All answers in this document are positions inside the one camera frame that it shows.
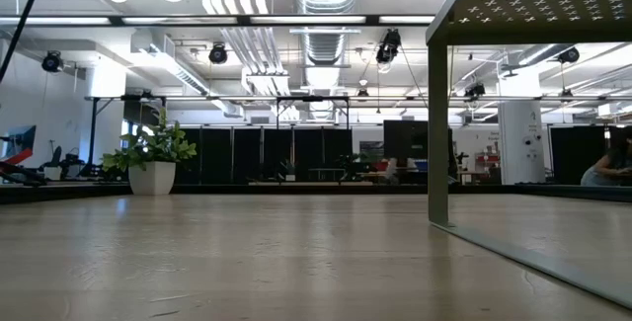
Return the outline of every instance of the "person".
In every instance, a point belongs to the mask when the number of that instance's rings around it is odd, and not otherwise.
[[[583,187],[618,187],[632,181],[632,127],[626,127],[620,144],[610,149],[582,177]]]

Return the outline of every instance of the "perforated metal tabletop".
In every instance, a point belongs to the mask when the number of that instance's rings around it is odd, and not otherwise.
[[[450,44],[632,40],[632,0],[447,0],[427,40],[441,36]]]

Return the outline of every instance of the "white wall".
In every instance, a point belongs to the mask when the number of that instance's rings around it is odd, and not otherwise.
[[[6,46],[0,50],[2,59]],[[40,66],[39,61],[15,52],[0,83],[0,135],[12,127],[37,126],[34,155],[22,163],[29,168],[50,161],[50,140],[61,146],[62,154],[79,147],[86,95],[84,80],[77,80],[75,91],[74,76],[49,74]]]

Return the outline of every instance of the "black partition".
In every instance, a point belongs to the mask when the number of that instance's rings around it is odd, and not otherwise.
[[[294,130],[294,162],[296,164],[296,179],[309,181],[310,169],[322,168],[323,135],[321,129]]]
[[[196,144],[197,156],[176,165],[176,181],[175,184],[201,184],[201,129],[199,128],[185,128],[182,129],[185,132],[186,140],[189,143]]]
[[[555,182],[579,185],[586,170],[607,149],[604,127],[552,127],[550,131]]]
[[[201,183],[230,184],[230,129],[203,129],[200,154]]]
[[[248,184],[261,175],[261,130],[235,129],[233,183]]]
[[[280,163],[289,160],[291,145],[291,130],[266,129],[264,131],[264,179],[277,179],[277,173],[281,171]]]
[[[350,155],[354,151],[354,140],[350,129],[324,129],[323,150],[325,166],[334,168],[342,155]]]
[[[428,159],[428,122],[386,120],[384,155],[387,158]]]

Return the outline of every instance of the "table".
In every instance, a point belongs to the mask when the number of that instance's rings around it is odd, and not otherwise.
[[[327,177],[328,173],[332,173],[332,178],[334,182],[339,181],[340,179],[336,179],[336,173],[341,172],[341,177],[342,178],[345,175],[345,170],[342,168],[312,168],[308,170],[309,174],[310,174],[310,178],[311,178],[311,173],[312,172],[317,172],[318,173],[318,181],[322,182],[323,181],[323,176]]]
[[[477,181],[481,176],[489,176],[489,172],[475,172],[475,171],[460,171],[456,173],[458,175],[458,181],[461,183],[461,185],[465,185],[465,182],[463,180],[463,177],[465,176],[470,176],[470,180],[472,182],[472,185],[475,184],[475,181]]]

